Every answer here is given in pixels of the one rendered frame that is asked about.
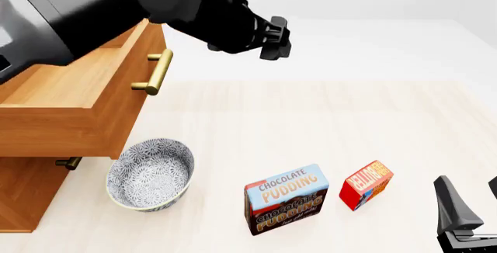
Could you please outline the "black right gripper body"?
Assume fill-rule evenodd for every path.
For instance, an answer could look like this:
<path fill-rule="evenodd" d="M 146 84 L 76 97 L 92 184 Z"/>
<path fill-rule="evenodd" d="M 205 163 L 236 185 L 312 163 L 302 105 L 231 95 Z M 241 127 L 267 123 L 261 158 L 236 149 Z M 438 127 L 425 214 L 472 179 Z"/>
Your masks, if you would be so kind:
<path fill-rule="evenodd" d="M 497 234 L 475 234 L 474 227 L 439 227 L 443 253 L 497 253 Z"/>

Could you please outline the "red butter box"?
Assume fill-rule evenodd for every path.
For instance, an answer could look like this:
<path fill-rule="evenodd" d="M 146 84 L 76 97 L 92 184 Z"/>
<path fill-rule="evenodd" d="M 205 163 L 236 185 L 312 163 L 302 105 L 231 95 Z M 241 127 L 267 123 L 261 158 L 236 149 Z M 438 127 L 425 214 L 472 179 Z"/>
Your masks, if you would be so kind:
<path fill-rule="evenodd" d="M 339 198 L 352 210 L 358 210 L 385 190 L 394 173 L 380 161 L 372 161 L 344 181 Z"/>

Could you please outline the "open wooden drawer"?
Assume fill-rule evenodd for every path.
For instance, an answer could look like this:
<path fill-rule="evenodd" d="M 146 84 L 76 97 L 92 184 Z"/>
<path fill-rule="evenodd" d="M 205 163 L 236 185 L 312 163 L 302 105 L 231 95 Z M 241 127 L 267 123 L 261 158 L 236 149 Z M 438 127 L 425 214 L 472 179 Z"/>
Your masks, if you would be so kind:
<path fill-rule="evenodd" d="M 109 157 L 123 150 L 146 92 L 134 90 L 166 48 L 140 22 L 68 66 L 35 65 L 0 85 L 0 157 Z"/>

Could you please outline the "wooden cabinet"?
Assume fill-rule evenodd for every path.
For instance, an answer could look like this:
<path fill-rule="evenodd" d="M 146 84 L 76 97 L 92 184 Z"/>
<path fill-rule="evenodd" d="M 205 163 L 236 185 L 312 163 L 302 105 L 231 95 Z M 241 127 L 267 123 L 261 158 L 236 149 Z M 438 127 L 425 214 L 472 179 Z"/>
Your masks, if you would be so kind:
<path fill-rule="evenodd" d="M 70 172 L 59 159 L 0 157 L 0 234 L 37 228 Z"/>

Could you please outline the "chocolate pudding box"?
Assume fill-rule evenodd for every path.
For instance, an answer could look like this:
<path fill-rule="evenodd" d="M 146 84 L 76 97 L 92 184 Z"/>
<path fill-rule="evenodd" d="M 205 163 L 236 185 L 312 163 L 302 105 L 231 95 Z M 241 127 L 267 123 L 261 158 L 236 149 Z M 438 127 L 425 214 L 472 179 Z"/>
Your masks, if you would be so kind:
<path fill-rule="evenodd" d="M 253 236 L 320 213 L 329 182 L 317 164 L 246 185 L 245 219 Z"/>

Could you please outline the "blue-white patterned bowl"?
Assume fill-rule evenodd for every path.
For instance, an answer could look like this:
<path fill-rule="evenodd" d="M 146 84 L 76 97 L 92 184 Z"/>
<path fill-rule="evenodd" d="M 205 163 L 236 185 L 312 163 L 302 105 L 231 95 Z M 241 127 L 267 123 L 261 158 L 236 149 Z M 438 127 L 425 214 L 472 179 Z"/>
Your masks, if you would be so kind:
<path fill-rule="evenodd" d="M 168 138 L 144 140 L 126 149 L 109 167 L 106 191 L 118 206 L 154 213 L 177 203 L 195 168 L 191 150 Z"/>

